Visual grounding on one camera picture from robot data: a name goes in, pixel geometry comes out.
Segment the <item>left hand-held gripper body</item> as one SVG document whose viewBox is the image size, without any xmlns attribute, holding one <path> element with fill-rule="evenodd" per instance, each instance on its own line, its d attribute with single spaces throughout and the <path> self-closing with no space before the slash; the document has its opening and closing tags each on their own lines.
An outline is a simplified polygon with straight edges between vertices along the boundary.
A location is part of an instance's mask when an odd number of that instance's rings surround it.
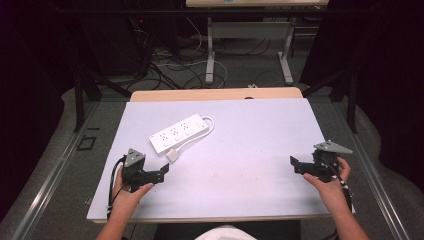
<svg viewBox="0 0 424 240">
<path fill-rule="evenodd" d="M 145 154 L 132 148 L 125 157 L 122 181 L 131 193 L 147 183 L 144 171 L 145 157 Z"/>
</svg>

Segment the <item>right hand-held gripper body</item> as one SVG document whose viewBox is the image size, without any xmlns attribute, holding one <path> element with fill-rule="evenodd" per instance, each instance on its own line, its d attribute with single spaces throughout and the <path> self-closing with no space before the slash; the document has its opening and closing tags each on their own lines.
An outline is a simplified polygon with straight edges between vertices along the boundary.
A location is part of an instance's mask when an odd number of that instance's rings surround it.
<svg viewBox="0 0 424 240">
<path fill-rule="evenodd" d="M 353 151 L 331 140 L 315 144 L 314 148 L 313 160 L 319 167 L 315 176 L 323 182 L 330 182 L 333 177 L 341 179 L 338 157 L 340 154 L 352 154 Z"/>
</svg>

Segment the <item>white power strip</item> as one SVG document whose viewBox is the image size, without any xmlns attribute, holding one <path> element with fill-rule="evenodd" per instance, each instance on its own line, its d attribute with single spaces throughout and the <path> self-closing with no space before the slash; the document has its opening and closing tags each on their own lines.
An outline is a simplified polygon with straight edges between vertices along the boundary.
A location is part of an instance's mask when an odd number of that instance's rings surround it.
<svg viewBox="0 0 424 240">
<path fill-rule="evenodd" d="M 158 154 L 176 149 L 183 143 L 210 130 L 210 125 L 199 114 L 194 114 L 149 137 L 149 141 Z"/>
</svg>

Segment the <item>person's left hand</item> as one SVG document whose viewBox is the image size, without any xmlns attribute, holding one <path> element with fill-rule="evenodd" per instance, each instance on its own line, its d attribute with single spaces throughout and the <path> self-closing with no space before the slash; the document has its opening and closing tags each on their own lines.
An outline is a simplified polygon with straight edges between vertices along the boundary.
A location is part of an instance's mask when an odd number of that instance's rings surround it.
<svg viewBox="0 0 424 240">
<path fill-rule="evenodd" d="M 135 192 L 129 192 L 122 179 L 123 167 L 120 167 L 115 178 L 112 190 L 112 215 L 125 215 L 131 217 L 137 208 L 141 198 L 145 196 L 153 187 L 153 183 L 147 183 L 139 187 Z"/>
</svg>

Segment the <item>person's right hand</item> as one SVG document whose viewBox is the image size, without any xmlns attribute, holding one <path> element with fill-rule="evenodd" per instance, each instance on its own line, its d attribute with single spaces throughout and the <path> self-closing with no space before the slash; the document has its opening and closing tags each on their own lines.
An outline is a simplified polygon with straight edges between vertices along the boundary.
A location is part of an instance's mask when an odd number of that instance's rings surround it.
<svg viewBox="0 0 424 240">
<path fill-rule="evenodd" d="M 305 173 L 303 178 L 317 189 L 321 200 L 333 217 L 337 214 L 351 213 L 338 179 L 324 183 L 308 173 Z"/>
</svg>

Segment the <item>person's dark pants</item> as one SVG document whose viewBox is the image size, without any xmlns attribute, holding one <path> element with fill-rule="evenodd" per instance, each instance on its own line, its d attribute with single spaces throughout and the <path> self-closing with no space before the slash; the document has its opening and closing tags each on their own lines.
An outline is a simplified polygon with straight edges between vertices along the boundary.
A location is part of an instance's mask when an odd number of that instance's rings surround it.
<svg viewBox="0 0 424 240">
<path fill-rule="evenodd" d="M 194 240 L 218 227 L 230 226 L 257 240 L 300 240 L 299 220 L 159 224 L 154 240 Z"/>
</svg>

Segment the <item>white table mat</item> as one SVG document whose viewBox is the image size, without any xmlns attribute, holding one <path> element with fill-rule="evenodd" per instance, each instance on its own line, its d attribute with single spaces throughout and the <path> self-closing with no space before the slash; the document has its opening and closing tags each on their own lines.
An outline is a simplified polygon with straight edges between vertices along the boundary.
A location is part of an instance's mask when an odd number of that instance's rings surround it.
<svg viewBox="0 0 424 240">
<path fill-rule="evenodd" d="M 111 171 L 129 149 L 157 170 L 167 159 L 151 135 L 193 115 L 209 116 L 214 130 L 180 151 L 162 183 L 143 197 L 136 222 L 200 222 L 321 217 L 318 192 L 295 173 L 291 158 L 312 159 L 324 137 L 303 98 L 129 102 L 119 124 L 88 219 L 106 219 Z"/>
</svg>

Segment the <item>black metal stand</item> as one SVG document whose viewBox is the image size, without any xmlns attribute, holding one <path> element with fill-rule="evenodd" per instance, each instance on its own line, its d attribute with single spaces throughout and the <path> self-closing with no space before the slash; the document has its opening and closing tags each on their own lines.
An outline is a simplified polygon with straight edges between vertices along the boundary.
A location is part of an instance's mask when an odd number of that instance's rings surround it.
<svg viewBox="0 0 424 240">
<path fill-rule="evenodd" d="M 358 72 L 355 70 L 337 71 L 330 77 L 308 87 L 302 91 L 304 97 L 308 97 L 312 93 L 318 91 L 328 84 L 335 84 L 329 98 L 331 102 L 340 102 L 344 97 L 348 98 L 346 110 L 346 122 L 350 130 L 356 134 L 356 102 L 357 102 L 357 87 L 358 87 Z"/>
<path fill-rule="evenodd" d="M 87 96 L 91 101 L 95 102 L 99 102 L 102 98 L 102 93 L 98 85 L 104 85 L 127 98 L 132 95 L 130 91 L 111 82 L 100 73 L 86 68 L 80 68 L 74 74 L 76 108 L 75 132 L 78 132 L 85 122 L 84 96 Z"/>
</svg>

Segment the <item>person's white shirt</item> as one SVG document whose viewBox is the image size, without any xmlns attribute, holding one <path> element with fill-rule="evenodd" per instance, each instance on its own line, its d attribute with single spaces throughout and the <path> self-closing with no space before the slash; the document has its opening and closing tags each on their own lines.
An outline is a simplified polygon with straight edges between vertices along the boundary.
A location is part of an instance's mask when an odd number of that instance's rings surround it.
<svg viewBox="0 0 424 240">
<path fill-rule="evenodd" d="M 232 226 L 222 225 L 206 231 L 194 240 L 257 240 L 250 234 Z"/>
</svg>

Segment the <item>dark curtain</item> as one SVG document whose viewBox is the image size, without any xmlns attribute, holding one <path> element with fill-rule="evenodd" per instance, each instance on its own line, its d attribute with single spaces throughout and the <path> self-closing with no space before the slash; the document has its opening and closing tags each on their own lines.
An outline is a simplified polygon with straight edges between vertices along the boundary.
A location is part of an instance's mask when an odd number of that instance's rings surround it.
<svg viewBox="0 0 424 240">
<path fill-rule="evenodd" d="M 329 0 L 328 9 L 386 7 L 358 74 L 357 105 L 381 137 L 379 161 L 424 193 L 424 0 Z M 315 85 L 345 67 L 377 14 L 325 17 L 300 82 Z"/>
<path fill-rule="evenodd" d="M 0 0 L 0 221 L 50 141 L 72 87 L 57 20 L 40 0 Z"/>
</svg>

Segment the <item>desk with white legs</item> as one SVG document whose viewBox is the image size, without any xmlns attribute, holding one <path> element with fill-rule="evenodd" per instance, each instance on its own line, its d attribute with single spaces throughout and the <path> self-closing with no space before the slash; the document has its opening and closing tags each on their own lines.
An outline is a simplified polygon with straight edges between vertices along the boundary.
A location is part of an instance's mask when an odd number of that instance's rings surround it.
<svg viewBox="0 0 424 240">
<path fill-rule="evenodd" d="M 329 0 L 186 0 L 186 6 L 191 8 L 256 8 L 258 10 L 318 10 L 329 3 Z M 264 38 L 283 39 L 283 51 L 278 53 L 283 79 L 286 84 L 293 84 L 293 77 L 287 62 L 295 30 L 295 17 L 289 17 L 285 22 L 216 22 L 207 18 L 208 59 L 206 67 L 207 84 L 213 83 L 215 66 L 214 40 L 217 38 Z"/>
</svg>

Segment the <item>dark equipment cabinet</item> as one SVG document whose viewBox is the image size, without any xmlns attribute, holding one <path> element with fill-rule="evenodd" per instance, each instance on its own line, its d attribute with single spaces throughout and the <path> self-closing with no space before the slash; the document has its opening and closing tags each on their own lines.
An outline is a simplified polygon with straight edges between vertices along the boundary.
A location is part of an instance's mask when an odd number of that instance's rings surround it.
<svg viewBox="0 0 424 240">
<path fill-rule="evenodd" d="M 152 38 L 128 18 L 88 16 L 81 25 L 101 72 L 106 76 L 148 73 Z"/>
</svg>

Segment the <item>metal floor rail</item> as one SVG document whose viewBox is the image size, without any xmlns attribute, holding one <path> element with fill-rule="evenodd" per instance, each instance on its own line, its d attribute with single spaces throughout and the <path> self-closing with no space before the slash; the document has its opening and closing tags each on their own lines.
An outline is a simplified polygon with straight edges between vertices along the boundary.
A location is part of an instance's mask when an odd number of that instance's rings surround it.
<svg viewBox="0 0 424 240">
<path fill-rule="evenodd" d="M 102 105 L 90 103 L 86 122 L 73 130 L 65 110 L 29 183 L 13 205 L 3 240 L 93 240 L 100 226 L 87 219 L 107 155 L 108 135 L 98 120 Z M 97 140 L 90 151 L 78 151 L 82 137 Z"/>
<path fill-rule="evenodd" d="M 346 108 L 342 103 L 334 103 L 333 108 L 337 113 L 337 117 L 342 121 L 342 126 L 347 132 L 347 136 L 351 139 L 362 173 L 367 180 L 376 204 L 378 205 L 378 209 L 380 210 L 393 239 L 409 240 L 409 235 L 405 231 L 397 211 L 394 208 L 393 202 L 382 184 L 380 174 L 378 173 L 375 165 L 371 162 L 371 158 L 366 153 L 366 149 L 361 143 L 359 135 L 354 133 L 352 127 L 348 124 Z"/>
</svg>

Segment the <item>black horizontal frame bar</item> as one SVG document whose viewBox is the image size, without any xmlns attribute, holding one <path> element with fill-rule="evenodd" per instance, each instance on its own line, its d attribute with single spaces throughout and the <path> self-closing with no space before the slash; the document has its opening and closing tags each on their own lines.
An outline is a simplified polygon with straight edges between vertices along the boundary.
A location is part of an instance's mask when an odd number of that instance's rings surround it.
<svg viewBox="0 0 424 240">
<path fill-rule="evenodd" d="M 140 16 L 362 16 L 373 12 L 372 9 L 362 10 L 293 10 L 293 9 L 179 9 L 179 10 L 83 10 L 55 9 L 62 14 L 74 15 L 140 15 Z"/>
</svg>

